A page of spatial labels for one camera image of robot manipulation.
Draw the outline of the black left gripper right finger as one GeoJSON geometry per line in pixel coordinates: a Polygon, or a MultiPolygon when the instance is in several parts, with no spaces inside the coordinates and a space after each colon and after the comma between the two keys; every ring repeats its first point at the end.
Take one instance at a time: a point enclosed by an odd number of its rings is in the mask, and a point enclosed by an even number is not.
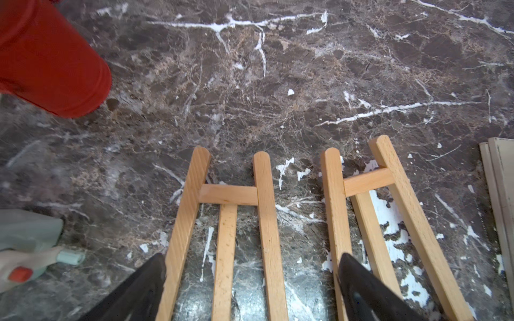
{"type": "Polygon", "coordinates": [[[349,320],[425,320],[351,254],[342,254],[338,276],[349,320]]]}

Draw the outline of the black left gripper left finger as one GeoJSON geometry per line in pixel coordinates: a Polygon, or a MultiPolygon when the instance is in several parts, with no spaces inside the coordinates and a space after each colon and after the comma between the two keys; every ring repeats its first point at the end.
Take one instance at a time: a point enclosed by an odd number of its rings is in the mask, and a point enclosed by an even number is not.
{"type": "Polygon", "coordinates": [[[165,257],[155,254],[81,320],[155,320],[166,278],[165,257]]]}

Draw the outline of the wooden easel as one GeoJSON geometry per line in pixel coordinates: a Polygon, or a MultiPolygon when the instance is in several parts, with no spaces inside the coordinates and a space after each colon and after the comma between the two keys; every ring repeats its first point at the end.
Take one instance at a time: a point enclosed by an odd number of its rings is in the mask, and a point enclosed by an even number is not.
{"type": "Polygon", "coordinates": [[[238,206],[245,205],[258,210],[269,319],[288,320],[270,156],[264,151],[253,156],[253,186],[208,184],[210,161],[206,148],[194,148],[165,256],[167,274],[156,319],[172,318],[199,206],[210,203],[220,205],[211,318],[229,320],[231,317],[237,213],[238,206]]]}
{"type": "Polygon", "coordinates": [[[394,242],[404,241],[414,246],[422,271],[428,275],[446,317],[449,320],[473,320],[474,314],[460,291],[390,138],[381,135],[369,145],[376,161],[374,169],[351,177],[343,176],[343,161],[336,148],[329,148],[321,155],[339,319],[349,320],[338,276],[344,253],[351,254],[409,307],[414,301],[419,305],[427,302],[426,293],[415,285],[412,273],[408,273],[405,280],[397,277],[394,263],[399,260],[399,255],[394,242]]]}

